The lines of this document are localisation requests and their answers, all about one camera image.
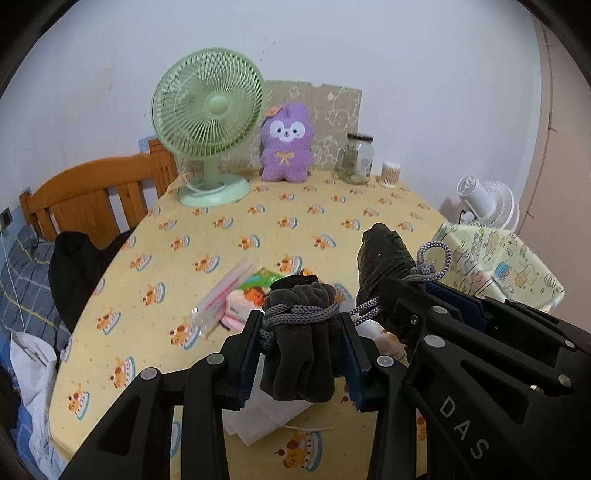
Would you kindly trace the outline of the yellow cake-print tablecloth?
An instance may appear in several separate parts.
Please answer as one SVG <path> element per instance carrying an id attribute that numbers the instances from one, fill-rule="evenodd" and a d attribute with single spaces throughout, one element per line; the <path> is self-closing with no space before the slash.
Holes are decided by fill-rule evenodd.
<path id="1" fill-rule="evenodd" d="M 443 216 L 405 186 L 355 187 L 315 171 L 303 184 L 252 179 L 248 197 L 183 206 L 171 185 L 100 279 L 61 362 L 49 409 L 53 444 L 71 458 L 131 379 L 171 372 L 216 352 L 228 331 L 189 327 L 193 308 L 242 259 L 280 274 L 313 273 L 355 303 L 363 233 L 383 223 L 416 251 Z"/>

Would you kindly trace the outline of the purple plush bunny toy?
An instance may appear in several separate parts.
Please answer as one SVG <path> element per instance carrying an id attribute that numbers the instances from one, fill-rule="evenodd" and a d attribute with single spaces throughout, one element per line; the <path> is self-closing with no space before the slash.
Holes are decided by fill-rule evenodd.
<path id="1" fill-rule="evenodd" d="M 304 103 L 277 105 L 267 110 L 260 128 L 263 181 L 304 183 L 314 164 L 314 135 L 310 112 Z"/>

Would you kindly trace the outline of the pastel cartoon-print storage box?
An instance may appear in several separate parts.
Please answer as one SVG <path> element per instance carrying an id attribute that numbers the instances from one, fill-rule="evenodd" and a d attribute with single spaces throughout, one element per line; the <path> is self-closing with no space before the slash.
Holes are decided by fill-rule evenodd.
<path id="1" fill-rule="evenodd" d="M 433 239 L 448 245 L 452 254 L 441 282 L 467 295 L 511 299 L 543 312 L 565 296 L 557 277 L 508 230 L 447 223 Z"/>

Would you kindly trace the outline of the green orange tissue pack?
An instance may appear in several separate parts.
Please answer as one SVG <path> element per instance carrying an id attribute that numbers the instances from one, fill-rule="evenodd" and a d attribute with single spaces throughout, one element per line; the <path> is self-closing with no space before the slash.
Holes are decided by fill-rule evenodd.
<path id="1" fill-rule="evenodd" d="M 271 284 L 280 279 L 283 279 L 283 275 L 280 273 L 260 268 L 228 294 L 226 303 L 235 310 L 246 307 L 260 309 L 263 307 L 266 295 L 270 292 Z"/>

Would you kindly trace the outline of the green desk fan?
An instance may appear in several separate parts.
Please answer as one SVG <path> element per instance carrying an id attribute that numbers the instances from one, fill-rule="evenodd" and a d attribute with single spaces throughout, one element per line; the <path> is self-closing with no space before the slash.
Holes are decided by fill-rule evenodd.
<path id="1" fill-rule="evenodd" d="M 181 204 L 209 208 L 249 195 L 249 181 L 222 173 L 219 161 L 249 138 L 262 110 L 262 74 L 238 52 L 202 49 L 166 71 L 152 97 L 151 120 L 160 143 L 180 162 Z"/>

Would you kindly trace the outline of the wall power socket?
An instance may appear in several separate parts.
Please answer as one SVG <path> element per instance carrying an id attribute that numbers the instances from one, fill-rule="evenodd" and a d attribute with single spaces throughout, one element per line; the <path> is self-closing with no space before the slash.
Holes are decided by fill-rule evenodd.
<path id="1" fill-rule="evenodd" d="M 9 208 L 5 208 L 0 213 L 0 227 L 2 230 L 7 229 L 13 223 L 13 217 L 11 210 Z"/>

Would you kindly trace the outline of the glass jar black lid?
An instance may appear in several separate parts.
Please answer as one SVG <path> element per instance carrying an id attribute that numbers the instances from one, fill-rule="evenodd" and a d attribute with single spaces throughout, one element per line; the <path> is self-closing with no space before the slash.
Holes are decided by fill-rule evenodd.
<path id="1" fill-rule="evenodd" d="M 352 185 L 370 182 L 374 161 L 374 137 L 361 133 L 346 134 L 346 144 L 339 151 L 337 173 L 339 178 Z"/>

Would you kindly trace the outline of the blue plaid bedding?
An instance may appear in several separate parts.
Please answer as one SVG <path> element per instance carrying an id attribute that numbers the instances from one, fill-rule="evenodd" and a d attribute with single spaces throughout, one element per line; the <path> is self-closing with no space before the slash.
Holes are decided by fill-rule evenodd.
<path id="1" fill-rule="evenodd" d="M 24 226 L 12 242 L 1 241 L 1 335 L 25 332 L 61 351 L 70 332 L 63 323 L 49 285 L 54 244 Z"/>

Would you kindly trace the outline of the white standing fan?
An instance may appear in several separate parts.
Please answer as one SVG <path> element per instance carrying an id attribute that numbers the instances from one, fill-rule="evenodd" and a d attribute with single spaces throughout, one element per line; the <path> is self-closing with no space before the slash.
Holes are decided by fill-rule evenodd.
<path id="1" fill-rule="evenodd" d="M 514 232 L 520 208 L 512 190 L 503 182 L 481 182 L 466 176 L 457 185 L 458 223 Z"/>

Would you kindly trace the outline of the black drawstring pouch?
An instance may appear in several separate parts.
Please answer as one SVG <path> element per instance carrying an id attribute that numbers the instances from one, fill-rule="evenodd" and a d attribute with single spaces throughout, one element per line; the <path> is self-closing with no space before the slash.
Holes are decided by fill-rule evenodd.
<path id="1" fill-rule="evenodd" d="M 426 261 L 430 250 L 445 254 L 444 266 L 438 270 Z M 399 296 L 399 290 L 425 292 L 426 287 L 443 279 L 451 268 L 452 251 L 443 241 L 423 244 L 413 257 L 401 235 L 383 223 L 363 232 L 362 246 L 356 257 L 359 291 L 356 307 L 351 312 L 353 324 L 377 321 Z"/>

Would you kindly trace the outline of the clear zip plastic bag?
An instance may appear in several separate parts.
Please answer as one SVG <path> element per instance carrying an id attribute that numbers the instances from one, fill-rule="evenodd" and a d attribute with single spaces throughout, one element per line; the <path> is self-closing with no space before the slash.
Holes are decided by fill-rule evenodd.
<path id="1" fill-rule="evenodd" d="M 254 272 L 256 272 L 256 260 L 252 256 L 247 256 L 236 263 L 191 310 L 188 317 L 188 332 L 197 337 L 205 337 L 211 333 L 224 314 L 226 297 L 249 279 Z"/>

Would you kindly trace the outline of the dark grey drawstring pouch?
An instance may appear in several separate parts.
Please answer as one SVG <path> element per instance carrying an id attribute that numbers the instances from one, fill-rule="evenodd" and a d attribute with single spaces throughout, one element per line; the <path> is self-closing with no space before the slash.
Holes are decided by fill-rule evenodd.
<path id="1" fill-rule="evenodd" d="M 277 401 L 331 400 L 344 354 L 335 287 L 315 275 L 284 277 L 271 284 L 263 312 L 260 389 Z"/>

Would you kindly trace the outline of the beige cartoon-print board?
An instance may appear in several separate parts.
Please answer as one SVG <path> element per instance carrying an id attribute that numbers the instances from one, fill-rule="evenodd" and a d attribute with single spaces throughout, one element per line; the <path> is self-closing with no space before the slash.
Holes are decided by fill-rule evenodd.
<path id="1" fill-rule="evenodd" d="M 335 85 L 313 85 L 308 82 L 266 80 L 263 83 L 263 107 L 304 103 L 311 116 L 315 137 L 311 151 L 315 155 L 312 169 L 335 170 L 339 150 L 346 145 L 346 134 L 358 131 L 363 91 Z M 263 152 L 259 126 L 245 142 L 222 153 L 221 169 L 237 171 L 256 169 Z"/>

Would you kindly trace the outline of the cotton swab container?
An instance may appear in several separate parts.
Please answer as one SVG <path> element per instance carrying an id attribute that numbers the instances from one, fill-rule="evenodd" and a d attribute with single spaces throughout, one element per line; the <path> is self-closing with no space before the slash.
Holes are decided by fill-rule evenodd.
<path id="1" fill-rule="evenodd" d="M 389 189 L 397 187 L 401 176 L 401 165 L 395 162 L 384 162 L 382 164 L 379 183 Z"/>

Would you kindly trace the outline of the black chair back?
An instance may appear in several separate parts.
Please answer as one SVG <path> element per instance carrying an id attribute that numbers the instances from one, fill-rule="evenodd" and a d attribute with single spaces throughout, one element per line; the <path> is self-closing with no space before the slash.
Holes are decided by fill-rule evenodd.
<path id="1" fill-rule="evenodd" d="M 133 233 L 119 234 L 104 249 L 97 248 L 86 233 L 64 231 L 54 242 L 48 279 L 55 307 L 70 333 L 99 280 Z"/>

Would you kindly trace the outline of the white cloth on bed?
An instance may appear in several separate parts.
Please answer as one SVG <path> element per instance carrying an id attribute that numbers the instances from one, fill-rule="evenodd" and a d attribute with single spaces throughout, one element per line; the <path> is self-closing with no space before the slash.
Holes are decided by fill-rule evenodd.
<path id="1" fill-rule="evenodd" d="M 10 362 L 21 400 L 31 417 L 29 450 L 37 468 L 47 479 L 58 479 L 67 465 L 50 442 L 49 403 L 56 376 L 57 356 L 44 340 L 14 332 L 10 340 Z"/>

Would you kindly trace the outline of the pink tissue pack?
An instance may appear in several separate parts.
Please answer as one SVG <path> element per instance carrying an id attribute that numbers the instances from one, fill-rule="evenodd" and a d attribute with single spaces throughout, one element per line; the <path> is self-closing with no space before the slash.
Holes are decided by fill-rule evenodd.
<path id="1" fill-rule="evenodd" d="M 242 332 L 249 314 L 262 311 L 266 294 L 259 287 L 235 290 L 226 297 L 221 324 L 236 332 Z"/>

